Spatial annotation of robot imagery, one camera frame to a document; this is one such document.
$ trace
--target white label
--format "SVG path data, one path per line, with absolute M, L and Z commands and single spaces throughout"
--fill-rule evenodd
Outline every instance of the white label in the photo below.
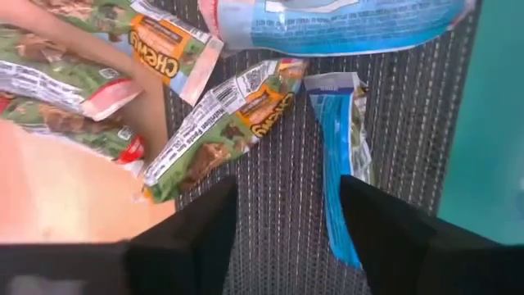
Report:
M 142 13 L 144 16 L 151 17 L 153 20 L 157 21 L 164 19 L 169 14 L 166 11 L 154 7 L 147 0 L 136 0 L 131 3 L 131 8 L 136 12 Z
M 242 95 L 247 98 L 259 90 L 262 83 L 277 69 L 278 61 L 264 61 L 258 66 L 249 69 L 237 78 L 238 87 Z
M 0 86 L 9 92 L 38 98 L 75 112 L 81 112 L 80 104 L 84 102 L 80 88 L 8 61 L 0 61 Z
M 213 96 L 222 103 L 222 107 L 233 114 L 246 104 L 246 99 L 238 87 L 237 79 L 231 78 L 211 90 Z
M 329 13 L 346 7 L 355 5 L 359 0 L 331 0 L 331 1 L 304 1 L 304 0 L 266 0 L 265 10 L 269 12 L 314 12 Z
M 130 140 L 133 136 L 133 131 L 129 127 L 125 126 L 116 135 L 118 135 L 120 139 L 127 141 Z
M 179 27 L 180 29 L 186 31 L 193 38 L 197 39 L 202 43 L 207 43 L 210 35 L 202 32 L 201 30 L 193 27 L 192 25 L 186 24 L 184 21 L 180 20 L 178 17 L 173 16 L 167 11 L 163 11 L 160 8 L 153 6 L 147 0 L 135 0 L 131 7 L 138 13 L 142 13 L 144 16 L 151 17 L 153 20 L 167 20 L 171 24 Z
M 184 119 L 182 126 L 169 140 L 164 151 L 144 172 L 146 185 L 157 184 L 158 179 L 225 114 L 222 104 L 211 92 L 208 92 Z

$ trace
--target orange label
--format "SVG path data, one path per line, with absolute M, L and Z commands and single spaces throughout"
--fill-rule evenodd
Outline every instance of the orange label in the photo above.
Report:
M 294 93 L 284 95 L 263 84 L 256 93 L 246 98 L 246 104 L 237 111 L 237 116 L 255 136 L 261 138 L 282 116 L 294 97 Z
M 144 15 L 133 19 L 129 44 L 134 58 L 151 67 L 169 85 L 180 71 L 180 57 L 191 36 L 166 20 L 156 21 Z

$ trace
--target blue and white wrapper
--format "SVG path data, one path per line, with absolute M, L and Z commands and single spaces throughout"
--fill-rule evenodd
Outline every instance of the blue and white wrapper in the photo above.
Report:
M 356 73 L 306 77 L 305 88 L 323 131 L 323 196 L 329 244 L 336 258 L 355 268 L 360 261 L 340 201 L 342 175 L 373 184 L 364 115 L 367 87 Z

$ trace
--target snack packaging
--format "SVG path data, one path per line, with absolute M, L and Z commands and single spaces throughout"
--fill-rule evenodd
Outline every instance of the snack packaging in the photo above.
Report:
M 12 25 L 0 24 L 0 90 L 103 120 L 142 89 L 129 77 Z
M 263 61 L 208 91 L 146 168 L 142 195 L 177 198 L 226 161 L 249 152 L 299 90 L 307 63 Z
M 30 0 L 154 70 L 192 106 L 224 44 L 147 0 Z
M 335 257 L 360 268 L 340 201 L 342 175 L 373 184 L 364 115 L 367 86 L 356 73 L 308 76 L 304 81 L 324 141 L 323 187 L 329 242 Z
M 410 48 L 450 30 L 476 0 L 199 0 L 229 51 L 337 56 Z
M 142 137 L 112 119 L 94 121 L 33 98 L 0 93 L 0 118 L 31 134 L 52 136 L 122 165 L 138 175 L 143 167 Z

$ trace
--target red label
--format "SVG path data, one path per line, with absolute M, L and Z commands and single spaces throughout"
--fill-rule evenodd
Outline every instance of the red label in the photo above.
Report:
M 144 141 L 142 136 L 133 139 L 128 148 L 120 154 L 116 161 L 119 164 L 127 164 L 142 159 L 144 156 Z

